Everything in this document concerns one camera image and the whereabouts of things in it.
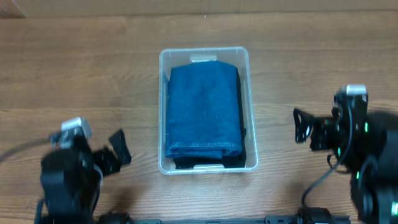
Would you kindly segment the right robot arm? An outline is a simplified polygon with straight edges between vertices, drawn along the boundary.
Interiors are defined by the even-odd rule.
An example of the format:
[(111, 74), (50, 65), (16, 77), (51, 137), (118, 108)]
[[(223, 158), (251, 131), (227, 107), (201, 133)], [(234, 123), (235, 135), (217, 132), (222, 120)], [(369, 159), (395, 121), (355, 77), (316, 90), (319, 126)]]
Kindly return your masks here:
[(302, 195), (338, 166), (351, 175), (351, 199), (365, 223), (397, 223), (397, 130), (387, 129), (368, 114), (368, 94), (340, 90), (332, 115), (316, 117), (294, 109), (295, 140), (310, 141), (312, 151), (332, 151), (336, 163)]

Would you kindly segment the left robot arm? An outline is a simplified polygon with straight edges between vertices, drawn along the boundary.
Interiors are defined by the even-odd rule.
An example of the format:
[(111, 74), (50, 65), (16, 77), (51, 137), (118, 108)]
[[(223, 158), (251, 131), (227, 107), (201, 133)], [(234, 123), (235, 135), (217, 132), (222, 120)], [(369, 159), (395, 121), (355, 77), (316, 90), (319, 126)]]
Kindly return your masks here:
[(41, 160), (44, 198), (37, 206), (36, 223), (132, 223), (128, 213), (108, 212), (94, 217), (103, 179), (131, 163), (123, 130), (108, 139), (110, 147), (92, 151), (82, 128), (50, 136), (55, 150)]

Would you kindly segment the blue denim jeans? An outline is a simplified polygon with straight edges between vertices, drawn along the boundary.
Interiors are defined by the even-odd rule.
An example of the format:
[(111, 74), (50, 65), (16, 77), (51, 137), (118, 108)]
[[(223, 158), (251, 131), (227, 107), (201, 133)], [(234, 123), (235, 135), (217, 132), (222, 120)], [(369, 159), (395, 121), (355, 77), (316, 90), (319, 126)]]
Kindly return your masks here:
[(222, 159), (242, 152), (238, 77), (235, 66), (220, 61), (171, 70), (166, 157)]

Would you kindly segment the black cloth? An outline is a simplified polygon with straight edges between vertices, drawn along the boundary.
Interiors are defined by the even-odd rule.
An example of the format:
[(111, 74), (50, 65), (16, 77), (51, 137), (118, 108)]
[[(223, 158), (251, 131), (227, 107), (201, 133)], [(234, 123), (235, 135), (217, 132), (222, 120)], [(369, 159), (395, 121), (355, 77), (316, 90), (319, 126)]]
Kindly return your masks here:
[(236, 92), (237, 92), (237, 102), (239, 108), (239, 124), (240, 124), (241, 143), (242, 143), (241, 153), (236, 156), (223, 157), (222, 159), (211, 159), (205, 157), (174, 158), (176, 169), (192, 169), (195, 166), (212, 165), (212, 164), (221, 164), (224, 166), (224, 168), (241, 168), (245, 166), (246, 148), (245, 148), (244, 138), (246, 137), (246, 128), (244, 127), (244, 116), (243, 116), (242, 99), (241, 99), (241, 79), (239, 77), (238, 72), (236, 72)]

